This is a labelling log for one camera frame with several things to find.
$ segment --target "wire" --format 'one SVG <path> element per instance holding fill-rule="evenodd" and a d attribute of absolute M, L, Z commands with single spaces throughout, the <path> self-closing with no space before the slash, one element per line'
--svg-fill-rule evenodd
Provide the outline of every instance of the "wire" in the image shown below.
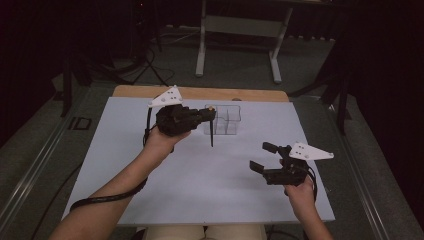
<path fill-rule="evenodd" d="M 57 196 L 59 195 L 59 193 L 60 193 L 60 191 L 62 191 L 62 189 L 63 189 L 63 187 L 65 186 L 65 184 L 69 181 L 69 179 L 71 179 L 71 177 L 78 171 L 78 169 L 80 169 L 81 168 L 81 166 L 82 166 L 82 163 L 80 163 L 80 164 L 78 164 L 78 166 L 74 169 L 74 170 L 72 170 L 72 172 L 68 175 L 68 177 L 65 179 L 65 181 L 62 183 L 62 185 L 60 185 L 60 187 L 59 187 L 59 189 L 56 191 L 56 193 L 54 194 L 54 196 L 53 196 L 53 198 L 50 200 L 50 202 L 49 202 L 49 204 L 47 205 L 47 208 L 44 210 L 44 212 L 43 212 L 43 215 L 42 215 L 42 217 L 41 217 L 41 219 L 40 219 L 40 221 L 38 222 L 38 224 L 37 224 L 37 227 L 35 228 L 35 230 L 34 230 L 34 232 L 33 232 L 33 234 L 32 234 L 32 236 L 31 236 L 31 239 L 34 239 L 35 238 L 35 236 L 37 235 L 37 232 L 38 232 L 38 230 L 40 229 L 40 227 L 41 227 L 41 224 L 43 223 L 43 221 L 44 221 L 44 218 L 46 217 L 46 215 L 47 215 L 47 212 L 49 211 L 49 209 L 50 209 L 50 207 L 52 206 L 52 204 L 53 204 L 53 202 L 54 202 L 54 200 L 57 198 Z"/>
<path fill-rule="evenodd" d="M 133 79 L 133 82 L 135 83 L 135 82 L 137 82 L 138 81 L 138 79 L 146 72 L 146 70 L 149 68 L 149 66 L 145 66 L 144 67 L 144 69 L 141 71 L 141 73 L 139 73 L 138 75 L 137 75 L 137 77 L 135 77 L 134 79 Z"/>
<path fill-rule="evenodd" d="M 146 145 L 147 139 L 149 138 L 149 134 L 150 134 L 150 130 L 151 130 L 150 129 L 150 117 L 151 116 L 152 116 L 152 108 L 149 108 L 149 110 L 147 112 L 146 129 L 144 130 L 144 136 L 143 136 L 143 147 Z"/>
<path fill-rule="evenodd" d="M 200 33 L 200 30 L 195 31 L 195 32 L 192 32 L 192 33 L 189 33 L 189 34 L 186 34 L 186 35 L 184 35 L 184 36 L 182 36 L 180 38 L 177 38 L 177 39 L 175 39 L 173 41 L 170 41 L 170 42 L 165 42 L 165 43 L 162 42 L 161 44 L 162 45 L 169 45 L 169 44 L 177 43 L 177 42 L 179 42 L 179 41 L 181 41 L 183 39 L 189 38 L 189 37 L 194 36 L 194 35 L 197 35 L 199 33 Z M 180 35 L 180 34 L 164 34 L 161 37 L 163 37 L 163 36 L 178 36 L 178 35 Z"/>
<path fill-rule="evenodd" d="M 151 52 L 152 52 L 152 54 L 154 55 L 155 54 L 155 52 L 153 51 L 153 49 L 152 48 L 150 48 L 150 47 L 148 47 L 147 48 L 148 50 L 150 50 Z M 159 73 L 156 71 L 156 69 L 153 67 L 153 65 L 152 65 L 152 63 L 153 63 L 153 61 L 149 61 L 149 59 L 147 59 L 146 58 L 146 62 L 147 62 L 147 64 L 149 65 L 149 67 L 152 69 L 152 71 L 153 71 L 153 73 L 156 75 L 156 77 L 159 79 L 159 81 L 163 84 L 163 85 L 165 85 L 165 86 L 167 86 L 167 87 L 169 87 L 169 85 L 162 79 L 162 77 L 159 75 Z"/>
<path fill-rule="evenodd" d="M 141 189 L 144 188 L 144 186 L 146 185 L 146 182 L 147 182 L 147 178 L 144 181 L 142 181 L 138 186 L 136 186 L 132 190 L 125 193 L 105 196 L 105 197 L 84 198 L 84 199 L 78 200 L 74 202 L 74 204 L 72 204 L 69 212 L 72 212 L 78 207 L 82 207 L 82 206 L 86 206 L 90 204 L 114 202 L 114 201 L 119 201 L 128 197 L 134 196 L 136 193 L 140 192 Z"/>
<path fill-rule="evenodd" d="M 312 179 L 312 182 L 314 184 L 314 201 L 316 201 L 317 200 L 317 195 L 318 195 L 317 177 L 315 175 L 314 170 L 311 167 L 309 167 L 308 170 L 309 171 L 307 171 L 307 174 Z"/>
<path fill-rule="evenodd" d="M 114 81 L 118 84 L 125 84 L 125 85 L 133 85 L 134 82 L 127 81 L 125 79 L 120 78 L 115 73 L 109 71 L 109 69 L 105 68 L 104 66 L 94 62 L 87 56 L 83 54 L 78 54 L 77 58 L 81 61 L 83 61 L 86 65 L 89 65 L 94 71 L 99 72 L 100 74 L 104 75 L 105 77 L 109 78 L 110 80 Z"/>
<path fill-rule="evenodd" d="M 121 75 L 121 74 L 124 74 L 124 72 L 122 71 L 121 73 L 120 73 L 120 71 L 115 71 L 115 70 L 113 70 L 113 69 L 109 69 L 109 71 L 111 71 L 111 72 L 113 72 L 113 73 L 116 73 L 116 74 L 119 74 L 118 76 L 120 77 L 120 78 L 123 78 L 123 79 L 125 79 L 125 78 L 127 78 L 127 77 L 129 77 L 129 76 L 132 76 L 132 75 L 134 75 L 134 74 L 136 74 L 136 73 L 138 73 L 140 70 L 142 70 L 142 71 L 145 71 L 145 70 L 147 70 L 147 68 L 149 67 L 149 66 L 143 66 L 144 64 L 140 64 L 138 67 L 134 67 L 132 70 L 129 70 L 128 69 L 128 71 L 126 71 L 126 72 L 129 72 L 129 73 L 127 73 L 127 74 L 125 74 L 125 75 Z M 93 70 L 93 71 L 96 71 L 96 69 L 94 69 L 94 68 L 92 68 L 92 67 L 90 67 L 90 65 L 88 65 L 87 66 L 87 68 L 88 69 L 90 69 L 90 70 Z M 94 82 L 100 82 L 101 80 L 97 80 L 97 79 L 93 79 L 93 81 Z"/>
<path fill-rule="evenodd" d="M 137 56 L 135 58 L 132 59 L 132 63 L 128 66 L 124 66 L 121 68 L 109 68 L 107 66 L 105 66 L 109 71 L 116 73 L 116 74 L 124 74 L 124 73 L 128 73 L 134 70 L 137 70 L 140 67 L 143 67 L 143 57 L 141 56 Z"/>
<path fill-rule="evenodd" d="M 167 77 L 166 79 L 164 79 L 165 82 L 168 82 L 169 79 L 173 78 L 175 76 L 175 71 L 173 71 L 172 69 L 166 69 L 166 68 L 160 68 L 160 67 L 155 67 L 154 68 L 161 70 L 161 71 L 168 71 L 171 72 L 171 76 Z"/>

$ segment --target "clear grid container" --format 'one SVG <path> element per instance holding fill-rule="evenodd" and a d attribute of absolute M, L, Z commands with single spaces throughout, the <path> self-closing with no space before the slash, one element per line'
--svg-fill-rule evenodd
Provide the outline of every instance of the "clear grid container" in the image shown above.
<path fill-rule="evenodd" d="M 206 108 L 213 107 L 216 110 L 213 121 L 213 135 L 236 135 L 241 121 L 240 106 L 238 105 L 213 105 L 206 104 Z M 210 123 L 204 122 L 204 133 L 210 135 Z"/>

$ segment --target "person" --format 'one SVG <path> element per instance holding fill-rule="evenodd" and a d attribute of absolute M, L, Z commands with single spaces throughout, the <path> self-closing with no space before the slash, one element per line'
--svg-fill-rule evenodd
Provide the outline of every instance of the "person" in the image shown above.
<path fill-rule="evenodd" d="M 188 135 L 190 132 L 169 137 L 154 127 L 138 156 L 90 197 L 111 196 L 134 189 L 165 160 L 174 145 Z M 285 186 L 290 203 L 311 240 L 332 239 L 315 208 L 312 182 L 308 179 L 297 187 Z M 118 201 L 78 207 L 59 223 L 49 239 L 108 239 L 131 199 L 132 197 L 128 197 Z M 266 239 L 264 226 L 258 224 L 208 226 L 206 231 L 202 226 L 149 227 L 144 239 L 185 239 L 184 234 L 194 236 L 193 239 L 196 240 Z"/>

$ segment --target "white stand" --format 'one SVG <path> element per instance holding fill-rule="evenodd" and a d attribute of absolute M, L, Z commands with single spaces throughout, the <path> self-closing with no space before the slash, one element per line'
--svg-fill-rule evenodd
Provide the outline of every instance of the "white stand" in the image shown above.
<path fill-rule="evenodd" d="M 281 83 L 281 75 L 280 69 L 278 67 L 277 56 L 278 52 L 280 51 L 280 47 L 283 42 L 292 12 L 293 8 L 289 8 L 287 10 L 286 17 L 282 23 L 277 21 L 212 16 L 206 14 L 206 0 L 202 0 L 200 47 L 197 57 L 196 76 L 203 76 L 206 56 L 205 35 L 206 31 L 210 31 L 262 37 L 276 37 L 277 44 L 275 45 L 275 48 L 269 53 L 269 58 L 271 62 L 272 74 L 274 76 L 274 82 L 277 84 Z"/>

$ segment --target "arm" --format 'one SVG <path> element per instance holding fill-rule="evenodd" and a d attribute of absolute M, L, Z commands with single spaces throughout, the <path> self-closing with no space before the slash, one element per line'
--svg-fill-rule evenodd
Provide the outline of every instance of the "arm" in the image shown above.
<path fill-rule="evenodd" d="M 132 190 L 162 163 L 177 142 L 189 134 L 168 137 L 160 133 L 157 127 L 153 128 L 140 154 L 90 197 L 110 196 Z M 62 220 L 49 239 L 107 239 L 131 199 L 129 197 L 76 208 Z"/>
<path fill-rule="evenodd" d="M 299 186 L 285 185 L 294 214 L 311 240 L 333 239 L 315 207 L 313 183 L 309 177 Z"/>

